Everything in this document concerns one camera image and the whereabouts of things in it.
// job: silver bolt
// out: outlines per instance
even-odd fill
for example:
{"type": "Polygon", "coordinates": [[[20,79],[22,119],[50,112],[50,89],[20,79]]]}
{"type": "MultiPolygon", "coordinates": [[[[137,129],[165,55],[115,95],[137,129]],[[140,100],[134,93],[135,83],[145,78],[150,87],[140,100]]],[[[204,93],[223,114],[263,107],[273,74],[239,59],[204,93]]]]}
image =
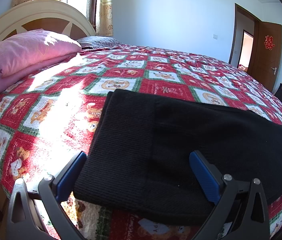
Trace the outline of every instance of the silver bolt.
{"type": "Polygon", "coordinates": [[[44,176],[44,180],[50,181],[50,180],[52,180],[52,177],[53,176],[51,174],[47,174],[47,175],[44,176]]]}
{"type": "Polygon", "coordinates": [[[16,184],[17,185],[21,185],[23,183],[23,179],[22,178],[19,178],[16,180],[16,184]]]}
{"type": "Polygon", "coordinates": [[[230,174],[225,174],[223,176],[223,178],[226,180],[226,181],[231,181],[232,180],[232,176],[230,174]]]}
{"type": "Polygon", "coordinates": [[[255,178],[253,180],[253,183],[256,184],[256,185],[260,185],[261,181],[258,178],[255,178]]]}

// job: headboard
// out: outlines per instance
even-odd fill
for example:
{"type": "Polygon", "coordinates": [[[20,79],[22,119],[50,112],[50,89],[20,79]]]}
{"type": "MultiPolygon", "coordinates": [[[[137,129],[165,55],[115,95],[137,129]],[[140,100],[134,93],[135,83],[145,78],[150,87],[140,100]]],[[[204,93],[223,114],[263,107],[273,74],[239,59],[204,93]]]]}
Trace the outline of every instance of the headboard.
{"type": "Polygon", "coordinates": [[[74,40],[96,35],[88,19],[72,6],[56,0],[33,0],[0,16],[0,41],[41,28],[65,34],[74,40]]]}

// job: door frame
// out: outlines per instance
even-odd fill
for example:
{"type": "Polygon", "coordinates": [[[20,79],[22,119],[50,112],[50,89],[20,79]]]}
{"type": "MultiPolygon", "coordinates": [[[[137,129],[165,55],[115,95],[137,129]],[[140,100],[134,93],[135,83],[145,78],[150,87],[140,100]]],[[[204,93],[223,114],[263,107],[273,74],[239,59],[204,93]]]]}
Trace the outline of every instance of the door frame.
{"type": "Polygon", "coordinates": [[[250,75],[252,73],[252,69],[253,69],[254,62],[255,62],[256,49],[257,49],[258,36],[259,36],[259,23],[261,22],[261,20],[259,18],[257,18],[254,14],[250,13],[248,10],[244,9],[242,6],[235,3],[234,33],[233,33],[233,41],[232,41],[230,59],[228,61],[229,64],[231,64],[231,60],[232,60],[232,56],[233,56],[233,52],[234,52],[234,44],[235,44],[235,36],[236,36],[236,17],[237,17],[238,13],[241,13],[244,16],[251,19],[252,21],[254,21],[254,34],[253,34],[252,52],[251,52],[251,58],[250,58],[250,62],[249,62],[249,68],[247,69],[247,73],[250,75]]]}
{"type": "Polygon", "coordinates": [[[237,63],[237,67],[239,67],[239,63],[240,63],[240,59],[241,59],[241,54],[242,54],[242,48],[243,48],[243,41],[244,41],[244,33],[247,33],[248,35],[250,35],[253,38],[254,41],[254,37],[251,33],[249,33],[248,31],[246,31],[245,29],[243,29],[243,35],[242,35],[242,43],[241,43],[241,50],[240,50],[240,55],[239,55],[239,62],[237,63]]]}

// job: red checkered blanket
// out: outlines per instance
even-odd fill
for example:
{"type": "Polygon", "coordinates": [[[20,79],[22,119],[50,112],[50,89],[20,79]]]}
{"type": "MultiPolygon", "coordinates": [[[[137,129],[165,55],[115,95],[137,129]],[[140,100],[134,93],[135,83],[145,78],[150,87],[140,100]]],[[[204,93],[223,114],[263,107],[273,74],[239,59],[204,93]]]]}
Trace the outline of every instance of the red checkered blanket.
{"type": "MultiPolygon", "coordinates": [[[[0,94],[0,183],[6,193],[17,178],[38,181],[68,161],[73,150],[88,152],[105,97],[117,88],[250,109],[282,125],[282,103],[247,73],[220,60],[127,45],[86,50],[0,94]]],[[[198,229],[157,224],[73,196],[62,205],[88,239],[186,240],[198,229]]],[[[269,205],[269,214],[273,235],[282,227],[282,196],[269,205]]]]}

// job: wooden door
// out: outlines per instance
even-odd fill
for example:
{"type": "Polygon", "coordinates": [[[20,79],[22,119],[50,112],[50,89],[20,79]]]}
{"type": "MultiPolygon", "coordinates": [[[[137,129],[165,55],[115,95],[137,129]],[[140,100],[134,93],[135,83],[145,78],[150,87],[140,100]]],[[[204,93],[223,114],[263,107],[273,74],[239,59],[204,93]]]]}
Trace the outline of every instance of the wooden door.
{"type": "Polygon", "coordinates": [[[272,92],[282,50],[282,25],[258,22],[247,73],[272,92]]]}

